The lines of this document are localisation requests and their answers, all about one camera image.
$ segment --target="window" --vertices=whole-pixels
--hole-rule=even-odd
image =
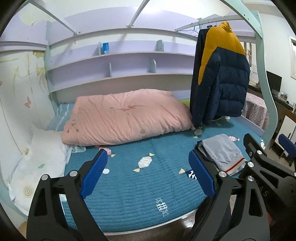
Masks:
[[[291,77],[296,79],[296,39],[289,37],[291,52]]]

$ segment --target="checkered cloth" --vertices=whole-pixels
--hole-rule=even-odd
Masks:
[[[250,93],[247,93],[242,116],[263,130],[266,130],[269,123],[269,115],[264,100]]]

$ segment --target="pink blanket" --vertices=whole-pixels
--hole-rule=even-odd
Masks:
[[[171,92],[141,89],[78,97],[65,124],[65,144],[117,145],[190,129],[189,109]]]

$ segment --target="white blanket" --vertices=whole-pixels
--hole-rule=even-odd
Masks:
[[[9,181],[9,195],[17,208],[28,216],[31,202],[42,175],[64,176],[72,148],[63,144],[62,132],[33,128],[33,138]]]

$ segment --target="computer monitor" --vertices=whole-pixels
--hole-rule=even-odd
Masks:
[[[268,84],[270,89],[273,89],[277,92],[280,92],[281,90],[281,77],[271,73],[269,71],[266,71],[267,74],[267,80],[268,80]]]

